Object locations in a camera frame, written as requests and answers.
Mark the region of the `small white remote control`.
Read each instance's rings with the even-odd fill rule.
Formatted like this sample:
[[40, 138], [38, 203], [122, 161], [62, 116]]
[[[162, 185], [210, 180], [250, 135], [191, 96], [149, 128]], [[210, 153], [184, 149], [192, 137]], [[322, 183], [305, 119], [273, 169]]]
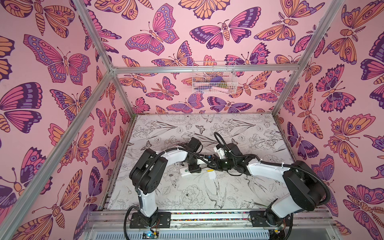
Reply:
[[183, 168], [180, 168], [180, 175], [182, 178], [186, 178], [186, 177], [189, 177], [189, 176], [197, 176], [199, 174], [201, 174], [202, 172], [200, 171], [197, 171], [197, 172], [190, 172], [189, 171], [189, 168], [188, 167], [183, 167]]

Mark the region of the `white battery cover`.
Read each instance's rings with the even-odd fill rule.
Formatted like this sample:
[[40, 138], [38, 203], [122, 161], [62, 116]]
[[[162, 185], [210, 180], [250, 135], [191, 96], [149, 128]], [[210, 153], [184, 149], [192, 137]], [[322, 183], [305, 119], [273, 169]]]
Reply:
[[214, 171], [208, 172], [208, 176], [210, 180], [215, 180], [217, 178], [217, 174]]

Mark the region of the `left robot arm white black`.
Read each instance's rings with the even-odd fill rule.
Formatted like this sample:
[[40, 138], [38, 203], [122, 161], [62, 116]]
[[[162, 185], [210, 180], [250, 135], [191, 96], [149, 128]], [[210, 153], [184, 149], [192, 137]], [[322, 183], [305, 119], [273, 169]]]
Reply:
[[139, 213], [142, 216], [152, 218], [157, 214], [155, 190], [168, 166], [183, 163], [187, 165], [188, 174], [202, 171], [200, 165], [205, 160], [199, 156], [200, 148], [202, 148], [201, 142], [191, 138], [188, 143], [167, 150], [155, 152], [147, 149], [143, 152], [129, 174], [139, 198]]

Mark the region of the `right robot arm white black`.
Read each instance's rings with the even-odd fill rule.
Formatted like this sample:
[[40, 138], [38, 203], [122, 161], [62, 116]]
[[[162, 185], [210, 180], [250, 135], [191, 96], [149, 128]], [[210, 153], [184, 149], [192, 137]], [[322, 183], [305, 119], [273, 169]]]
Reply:
[[313, 211], [330, 200], [327, 185], [303, 161], [270, 163], [253, 154], [242, 154], [234, 144], [218, 144], [214, 151], [219, 158], [217, 169], [220, 171], [235, 170], [246, 176], [269, 178], [286, 185], [289, 193], [274, 200], [265, 210], [264, 216], [271, 225], [291, 214]]

